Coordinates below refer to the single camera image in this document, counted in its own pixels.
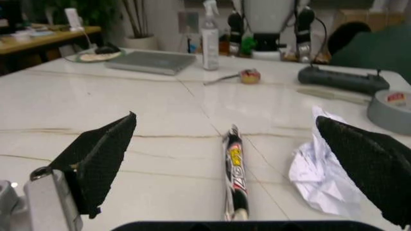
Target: yellow label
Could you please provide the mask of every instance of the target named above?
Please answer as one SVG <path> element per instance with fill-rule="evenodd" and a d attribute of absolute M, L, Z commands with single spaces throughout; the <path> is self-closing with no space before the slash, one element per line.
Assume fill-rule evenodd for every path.
<path fill-rule="evenodd" d="M 238 148 L 233 148 L 230 150 L 230 155 L 231 155 L 231 160 L 232 164 L 234 166 L 240 166 L 241 165 L 241 151 Z"/>

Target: black power strip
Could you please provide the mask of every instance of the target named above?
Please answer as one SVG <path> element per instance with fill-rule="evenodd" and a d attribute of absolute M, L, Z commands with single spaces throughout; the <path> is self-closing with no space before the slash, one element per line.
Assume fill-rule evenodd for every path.
<path fill-rule="evenodd" d="M 366 76 L 347 74 L 336 71 L 320 70 L 316 66 L 308 66 L 298 73 L 298 81 L 302 84 L 318 84 L 373 96 L 377 91 L 389 89 L 389 83 L 379 75 Z"/>

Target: spray bottle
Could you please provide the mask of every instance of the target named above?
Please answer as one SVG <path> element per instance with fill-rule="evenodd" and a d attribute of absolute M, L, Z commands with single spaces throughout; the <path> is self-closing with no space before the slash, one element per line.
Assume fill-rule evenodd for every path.
<path fill-rule="evenodd" d="M 203 68 L 205 70 L 218 69 L 218 25 L 214 13 L 218 14 L 216 0 L 204 1 L 205 21 L 201 28 L 203 40 Z"/>

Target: crumpled paper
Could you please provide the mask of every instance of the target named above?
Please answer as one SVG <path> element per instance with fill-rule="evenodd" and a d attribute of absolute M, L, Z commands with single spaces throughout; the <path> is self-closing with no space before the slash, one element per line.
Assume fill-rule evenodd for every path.
<path fill-rule="evenodd" d="M 360 215 L 362 192 L 341 167 L 315 126 L 318 116 L 346 122 L 343 118 L 327 113 L 319 107 L 313 107 L 312 113 L 313 141 L 301 145 L 294 151 L 295 157 L 288 175 L 290 181 L 312 208 L 325 213 L 357 217 Z"/>

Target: white crumpled paper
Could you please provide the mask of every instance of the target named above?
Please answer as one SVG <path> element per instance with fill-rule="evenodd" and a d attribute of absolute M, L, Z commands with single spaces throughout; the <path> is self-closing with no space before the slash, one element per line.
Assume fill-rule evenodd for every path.
<path fill-rule="evenodd" d="M 313 107 L 313 141 L 294 151 L 294 160 L 288 174 L 308 204 L 320 211 L 346 217 L 360 214 L 362 192 L 341 167 L 335 154 L 315 126 L 318 116 L 346 123 L 341 117 Z"/>

